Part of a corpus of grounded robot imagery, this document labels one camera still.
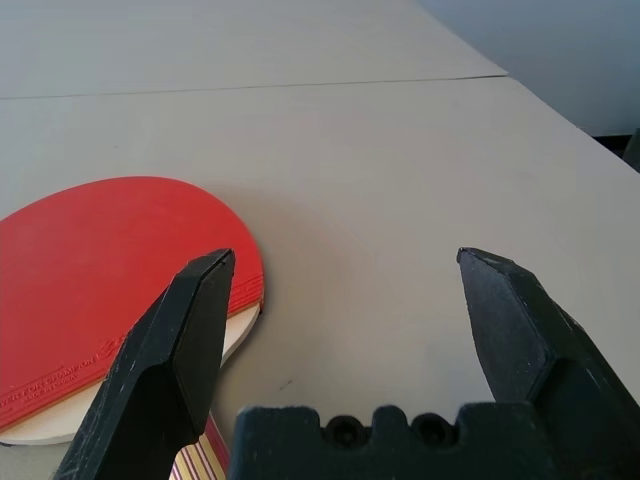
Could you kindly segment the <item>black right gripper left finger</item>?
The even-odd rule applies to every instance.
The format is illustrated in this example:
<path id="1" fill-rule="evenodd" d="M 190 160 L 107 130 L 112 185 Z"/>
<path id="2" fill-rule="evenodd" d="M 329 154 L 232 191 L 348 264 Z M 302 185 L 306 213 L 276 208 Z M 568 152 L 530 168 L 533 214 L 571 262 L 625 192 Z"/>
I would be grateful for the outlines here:
<path id="1" fill-rule="evenodd" d="M 58 479 L 167 479 L 204 432 L 223 356 L 235 256 L 190 261 L 127 334 Z"/>

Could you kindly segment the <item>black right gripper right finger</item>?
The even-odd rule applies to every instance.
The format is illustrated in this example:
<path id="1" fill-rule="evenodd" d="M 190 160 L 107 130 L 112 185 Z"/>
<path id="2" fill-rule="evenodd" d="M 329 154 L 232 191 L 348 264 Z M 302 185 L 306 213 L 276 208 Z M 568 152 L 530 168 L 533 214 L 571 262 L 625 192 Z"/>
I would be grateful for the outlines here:
<path id="1" fill-rule="evenodd" d="M 639 476 L 639 405 L 585 330 L 514 261 L 457 253 L 476 353 L 498 402 L 525 402 L 576 479 Z"/>

